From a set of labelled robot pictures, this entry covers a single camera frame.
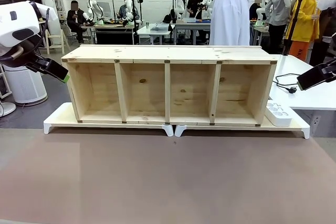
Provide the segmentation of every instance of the plaid shirt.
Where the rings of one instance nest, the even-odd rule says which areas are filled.
[[[121,18],[126,18],[126,5],[120,6],[119,15]],[[135,7],[135,15],[135,19],[140,18],[137,7]]]

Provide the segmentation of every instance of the yellow jacket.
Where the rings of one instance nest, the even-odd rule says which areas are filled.
[[[298,1],[296,2],[293,10],[293,17],[296,13],[296,9],[298,6]],[[310,42],[319,38],[320,28],[319,28],[319,20],[311,19],[311,15],[315,14],[317,7],[317,3],[315,0],[303,0],[300,6],[298,20],[296,22],[294,33],[292,37],[292,41],[301,41],[301,42]],[[290,21],[289,27],[286,33],[286,39],[288,39],[289,32],[293,22]]]

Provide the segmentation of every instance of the gray jacket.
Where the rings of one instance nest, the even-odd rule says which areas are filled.
[[[290,16],[290,0],[270,0],[265,7],[266,22],[274,26],[286,25]]]

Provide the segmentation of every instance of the orange pants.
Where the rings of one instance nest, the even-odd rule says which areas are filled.
[[[289,54],[302,61],[306,61],[308,48],[309,42],[293,41],[289,50]]]

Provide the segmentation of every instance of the wooden cubby shelf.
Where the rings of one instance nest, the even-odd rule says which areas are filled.
[[[256,127],[277,60],[260,47],[82,45],[62,62],[80,123]]]

